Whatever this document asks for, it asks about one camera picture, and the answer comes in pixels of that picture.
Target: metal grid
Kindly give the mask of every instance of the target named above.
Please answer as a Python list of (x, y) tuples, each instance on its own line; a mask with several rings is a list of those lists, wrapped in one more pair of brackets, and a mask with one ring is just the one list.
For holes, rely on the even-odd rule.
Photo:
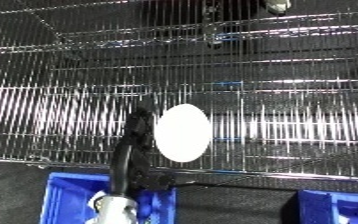
[(358, 179), (358, 1), (262, 6), (0, 0), (0, 161), (106, 167), (136, 106), (191, 103), (213, 143), (155, 167)]

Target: white ball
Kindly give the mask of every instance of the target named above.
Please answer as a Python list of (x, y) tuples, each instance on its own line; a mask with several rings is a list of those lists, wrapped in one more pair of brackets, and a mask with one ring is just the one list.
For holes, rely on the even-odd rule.
[(208, 148), (212, 125), (200, 109), (182, 104), (166, 111), (157, 121), (154, 137), (165, 157), (175, 162), (190, 162)]

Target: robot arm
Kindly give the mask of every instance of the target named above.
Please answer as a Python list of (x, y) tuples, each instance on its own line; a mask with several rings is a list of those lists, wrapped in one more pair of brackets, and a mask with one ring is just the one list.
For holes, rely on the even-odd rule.
[(153, 116), (144, 109), (131, 114), (125, 133), (113, 152), (110, 166), (110, 195), (100, 200), (96, 224), (137, 224), (139, 191), (164, 190), (174, 183), (168, 175), (149, 173), (153, 147)]

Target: blue bin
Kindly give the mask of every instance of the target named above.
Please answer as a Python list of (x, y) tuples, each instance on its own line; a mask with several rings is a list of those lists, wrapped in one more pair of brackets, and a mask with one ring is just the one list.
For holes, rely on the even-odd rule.
[(303, 224), (358, 224), (358, 194), (300, 191)]
[[(52, 173), (46, 187), (41, 224), (83, 224), (96, 217), (87, 206), (95, 193), (108, 191), (107, 175)], [(139, 223), (173, 224), (176, 191), (143, 191), (138, 201)]]

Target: metal wire rack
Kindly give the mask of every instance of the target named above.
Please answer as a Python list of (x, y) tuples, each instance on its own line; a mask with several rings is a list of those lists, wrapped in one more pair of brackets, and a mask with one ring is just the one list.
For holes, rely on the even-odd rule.
[(358, 0), (0, 0), (0, 161), (107, 167), (127, 114), (214, 140), (178, 172), (358, 180)]

